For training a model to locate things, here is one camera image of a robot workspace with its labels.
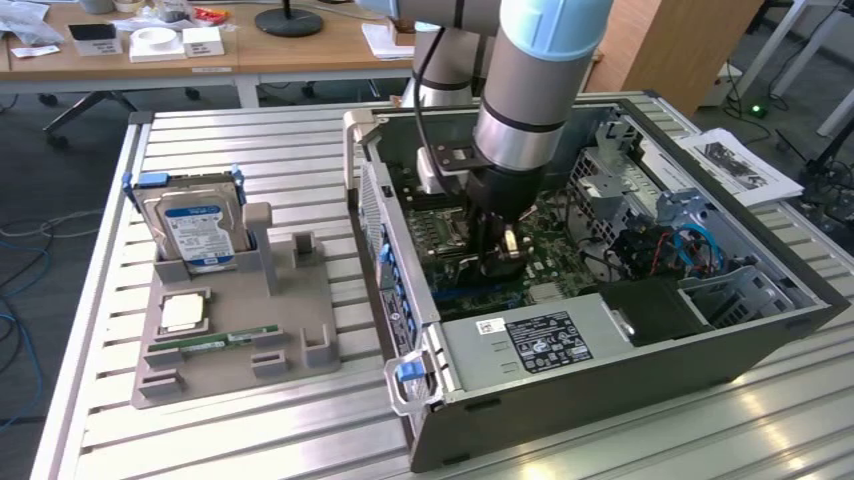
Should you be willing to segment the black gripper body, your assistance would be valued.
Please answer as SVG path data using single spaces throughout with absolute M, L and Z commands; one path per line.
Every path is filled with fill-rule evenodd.
M 483 212 L 515 224 L 535 202 L 541 185 L 541 168 L 513 171 L 483 167 L 469 173 L 466 195 Z

